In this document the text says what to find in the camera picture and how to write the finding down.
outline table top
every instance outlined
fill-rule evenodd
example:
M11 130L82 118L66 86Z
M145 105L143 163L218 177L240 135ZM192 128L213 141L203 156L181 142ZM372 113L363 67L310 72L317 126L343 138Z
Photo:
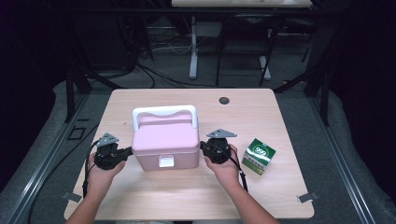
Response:
M173 7L311 7L310 0L172 0Z
M220 97L230 103L222 105ZM299 203L296 196L307 193L285 123L274 93L268 89L155 89L112 92L94 140L104 133L118 137L119 148L132 143L132 111L137 107L194 105L199 134L224 129L237 133L229 143L238 148L239 159L254 138L276 150L262 175L244 164L249 193L276 218L308 218L312 203ZM84 172L74 193L82 195ZM64 212L69 218L78 203L69 202ZM200 152L199 166L193 169L143 171L135 156L114 178L96 219L101 220L203 220L239 218L233 202Z

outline gray clip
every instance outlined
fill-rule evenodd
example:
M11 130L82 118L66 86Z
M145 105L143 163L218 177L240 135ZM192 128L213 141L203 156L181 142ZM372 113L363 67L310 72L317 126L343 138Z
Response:
M297 196L297 200L300 203L306 203L306 202L313 202L314 200L316 200L319 196L315 193L307 193L305 195L302 196Z
M117 137L111 135L110 133L105 133L101 139L99 139L99 142L96 143L97 147L103 147L106 145L110 145L112 143L118 142L120 139Z
M65 192L64 195L61 196L63 199L66 199L68 201L73 201L75 203L78 203L79 200L81 199L81 196L75 194L75 193L70 193L70 192Z
M206 136L211 138L226 138L226 137L236 137L236 133L230 133L222 129L217 129L214 132L207 134Z

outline white handle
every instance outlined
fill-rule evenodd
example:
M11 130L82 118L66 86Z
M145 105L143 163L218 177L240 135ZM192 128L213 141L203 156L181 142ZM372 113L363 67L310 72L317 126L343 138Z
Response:
M132 119L134 121L134 130L139 131L138 116L141 113L150 113L158 116L173 115L179 111L188 110L191 112L192 128L198 127L197 110L193 105L167 105L167 106L153 106L153 107L139 107L132 112Z

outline white table leg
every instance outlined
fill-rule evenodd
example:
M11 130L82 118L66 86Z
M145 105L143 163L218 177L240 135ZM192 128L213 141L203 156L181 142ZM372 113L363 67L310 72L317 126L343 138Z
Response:
M198 49L197 49L197 35L195 31L195 17L191 18L191 64L190 64L190 79L197 78L197 66L198 66Z

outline green box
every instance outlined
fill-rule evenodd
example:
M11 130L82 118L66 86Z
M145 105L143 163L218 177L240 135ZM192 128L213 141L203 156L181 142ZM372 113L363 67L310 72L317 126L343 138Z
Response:
M273 148L255 138L245 151L242 163L252 171L262 175L275 153L276 151Z

